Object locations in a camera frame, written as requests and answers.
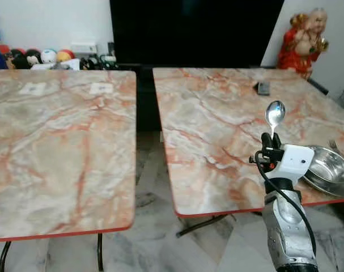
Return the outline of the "small white box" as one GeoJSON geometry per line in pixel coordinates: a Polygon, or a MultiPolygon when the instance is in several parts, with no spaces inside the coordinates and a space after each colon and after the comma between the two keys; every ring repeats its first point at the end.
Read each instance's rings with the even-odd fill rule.
{"type": "Polygon", "coordinates": [[[78,54],[97,54],[97,43],[93,41],[71,42],[70,50],[78,54]]]}

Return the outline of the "marble-top table with red edge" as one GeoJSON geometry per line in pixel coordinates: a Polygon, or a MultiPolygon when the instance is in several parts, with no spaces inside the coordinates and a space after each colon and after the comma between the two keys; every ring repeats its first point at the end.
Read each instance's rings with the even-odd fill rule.
{"type": "Polygon", "coordinates": [[[265,109],[283,101],[283,143],[344,153],[344,109],[294,72],[276,69],[155,68],[172,202],[180,218],[262,210],[265,189],[248,158],[270,130],[265,109]],[[270,96],[254,85],[268,82],[270,96]]]}
{"type": "Polygon", "coordinates": [[[0,70],[0,243],[128,230],[136,127],[132,71],[0,70]]]}

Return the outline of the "large black television screen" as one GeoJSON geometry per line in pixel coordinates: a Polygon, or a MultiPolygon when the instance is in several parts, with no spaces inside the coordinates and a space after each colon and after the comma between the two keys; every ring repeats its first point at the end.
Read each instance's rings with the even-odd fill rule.
{"type": "Polygon", "coordinates": [[[117,62],[154,67],[261,64],[284,0],[109,0],[117,62]]]}

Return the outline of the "shiny metal spoon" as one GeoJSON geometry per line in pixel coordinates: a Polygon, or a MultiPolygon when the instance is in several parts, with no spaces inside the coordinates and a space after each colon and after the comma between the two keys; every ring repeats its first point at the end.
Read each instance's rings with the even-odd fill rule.
{"type": "Polygon", "coordinates": [[[283,101],[275,100],[270,102],[265,111],[265,121],[270,126],[270,138],[274,138],[275,130],[281,124],[286,116],[286,107],[283,101]]]}

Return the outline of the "stainless steel bowl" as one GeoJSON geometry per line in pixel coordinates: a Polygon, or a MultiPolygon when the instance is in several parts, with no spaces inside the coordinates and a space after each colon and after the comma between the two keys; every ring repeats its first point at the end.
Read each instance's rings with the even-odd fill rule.
{"type": "Polygon", "coordinates": [[[344,198],[344,157],[329,148],[309,145],[314,156],[303,179],[320,192],[344,198]]]}

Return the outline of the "black metal table leg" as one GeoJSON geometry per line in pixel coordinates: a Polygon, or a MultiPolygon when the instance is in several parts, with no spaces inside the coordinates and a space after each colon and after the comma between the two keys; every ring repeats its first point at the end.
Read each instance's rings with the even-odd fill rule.
{"type": "Polygon", "coordinates": [[[225,217],[227,217],[228,214],[223,214],[223,215],[214,215],[211,216],[210,219],[204,220],[204,221],[198,221],[195,224],[189,224],[192,222],[192,219],[196,218],[179,218],[180,223],[182,223],[182,229],[178,231],[175,236],[177,238],[184,236],[185,234],[191,233],[193,231],[196,231],[197,229],[212,225],[214,223],[217,223],[220,220],[223,220],[225,217]]]}
{"type": "Polygon", "coordinates": [[[0,272],[5,272],[7,254],[9,253],[11,244],[11,241],[6,241],[3,245],[3,249],[1,251],[0,256],[0,272]]]}
{"type": "Polygon", "coordinates": [[[103,261],[103,234],[97,234],[97,271],[104,272],[104,261],[103,261]]]}

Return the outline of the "yellow and red toy figure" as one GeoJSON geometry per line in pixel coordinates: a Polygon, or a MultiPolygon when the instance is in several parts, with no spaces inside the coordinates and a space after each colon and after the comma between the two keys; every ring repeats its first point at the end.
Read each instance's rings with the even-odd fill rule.
{"type": "Polygon", "coordinates": [[[75,54],[70,49],[61,49],[56,52],[57,62],[66,62],[75,58],[75,54]]]}

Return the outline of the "dark green toy figure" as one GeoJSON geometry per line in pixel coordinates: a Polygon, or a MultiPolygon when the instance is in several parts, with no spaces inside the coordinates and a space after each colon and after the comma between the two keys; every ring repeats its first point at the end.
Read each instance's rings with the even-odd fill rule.
{"type": "Polygon", "coordinates": [[[116,57],[111,54],[90,54],[79,60],[81,70],[118,70],[116,57]]]}

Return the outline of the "black and red toy figure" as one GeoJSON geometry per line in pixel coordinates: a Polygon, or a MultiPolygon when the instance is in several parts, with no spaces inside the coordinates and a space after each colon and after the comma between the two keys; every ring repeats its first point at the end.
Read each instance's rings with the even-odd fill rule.
{"type": "Polygon", "coordinates": [[[31,66],[43,63],[41,52],[38,49],[28,49],[25,53],[25,57],[31,66]]]}

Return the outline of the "white sticker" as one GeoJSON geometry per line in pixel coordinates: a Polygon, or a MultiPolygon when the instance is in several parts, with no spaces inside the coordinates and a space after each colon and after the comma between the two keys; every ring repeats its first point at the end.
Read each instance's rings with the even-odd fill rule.
{"type": "Polygon", "coordinates": [[[21,95],[41,96],[45,94],[46,83],[25,83],[19,90],[21,95]]]}
{"type": "Polygon", "coordinates": [[[92,95],[109,94],[114,92],[114,86],[111,83],[92,83],[89,93],[92,95]]]}

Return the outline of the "black round toy figure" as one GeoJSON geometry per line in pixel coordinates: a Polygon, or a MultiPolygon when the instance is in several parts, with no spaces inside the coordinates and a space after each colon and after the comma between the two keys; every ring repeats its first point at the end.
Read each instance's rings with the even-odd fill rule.
{"type": "Polygon", "coordinates": [[[21,49],[11,49],[10,62],[14,69],[29,69],[27,57],[21,49]]]}

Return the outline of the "red laughing Buddha statue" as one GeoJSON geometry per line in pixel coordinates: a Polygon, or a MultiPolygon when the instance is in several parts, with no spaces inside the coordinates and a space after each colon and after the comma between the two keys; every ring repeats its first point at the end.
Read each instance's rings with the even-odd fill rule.
{"type": "Polygon", "coordinates": [[[283,36],[276,68],[294,71],[302,78],[309,79],[313,73],[313,63],[329,46],[329,41],[322,38],[327,20],[327,12],[320,7],[292,16],[289,21],[291,28],[283,36]]]}

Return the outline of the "small dark square object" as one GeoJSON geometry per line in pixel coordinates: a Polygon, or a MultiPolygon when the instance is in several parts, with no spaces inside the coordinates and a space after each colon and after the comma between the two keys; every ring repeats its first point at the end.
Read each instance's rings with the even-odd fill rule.
{"type": "Polygon", "coordinates": [[[254,85],[254,89],[257,95],[260,96],[270,96],[271,94],[271,85],[265,81],[259,81],[254,85]]]}

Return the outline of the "white and blue toy figure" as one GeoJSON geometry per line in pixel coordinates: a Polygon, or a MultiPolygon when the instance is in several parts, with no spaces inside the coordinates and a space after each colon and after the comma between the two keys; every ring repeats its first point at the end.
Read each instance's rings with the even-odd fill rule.
{"type": "Polygon", "coordinates": [[[41,61],[43,64],[55,64],[58,62],[58,54],[53,49],[45,49],[40,53],[41,61]]]}

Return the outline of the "metal fork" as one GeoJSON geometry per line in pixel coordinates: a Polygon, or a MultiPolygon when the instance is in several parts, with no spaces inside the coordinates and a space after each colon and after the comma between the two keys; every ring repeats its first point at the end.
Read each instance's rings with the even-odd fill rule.
{"type": "Polygon", "coordinates": [[[328,145],[330,146],[330,148],[332,148],[332,150],[334,152],[336,152],[338,155],[342,156],[344,158],[344,153],[342,152],[342,150],[340,150],[340,148],[338,148],[337,143],[335,142],[335,140],[329,140],[328,141],[328,145]]]}

